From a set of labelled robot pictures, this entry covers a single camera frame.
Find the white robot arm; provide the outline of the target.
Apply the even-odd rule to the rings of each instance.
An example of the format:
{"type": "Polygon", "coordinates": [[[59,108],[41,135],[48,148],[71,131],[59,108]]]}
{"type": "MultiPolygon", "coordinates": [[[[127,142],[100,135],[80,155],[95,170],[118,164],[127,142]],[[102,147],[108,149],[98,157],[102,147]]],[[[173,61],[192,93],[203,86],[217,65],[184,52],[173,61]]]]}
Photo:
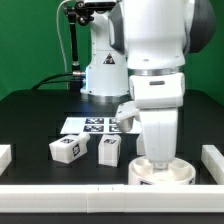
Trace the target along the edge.
{"type": "Polygon", "coordinates": [[[108,18],[109,43],[127,57],[132,100],[121,104],[115,118],[128,132],[141,122],[150,163],[163,166],[176,153],[178,108],[185,79],[180,68],[189,53],[201,51],[215,33],[209,0],[120,0],[108,18]]]}

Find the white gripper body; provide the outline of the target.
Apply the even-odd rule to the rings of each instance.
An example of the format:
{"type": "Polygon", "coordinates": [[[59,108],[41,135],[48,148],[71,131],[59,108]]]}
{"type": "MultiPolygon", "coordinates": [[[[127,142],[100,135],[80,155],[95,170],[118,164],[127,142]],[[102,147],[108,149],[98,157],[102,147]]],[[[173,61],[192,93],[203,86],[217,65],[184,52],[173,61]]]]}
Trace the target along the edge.
{"type": "Polygon", "coordinates": [[[178,108],[183,105],[183,73],[129,79],[132,101],[118,106],[116,124],[129,132],[133,119],[141,123],[143,145],[152,164],[168,164],[176,153],[178,108]]]}

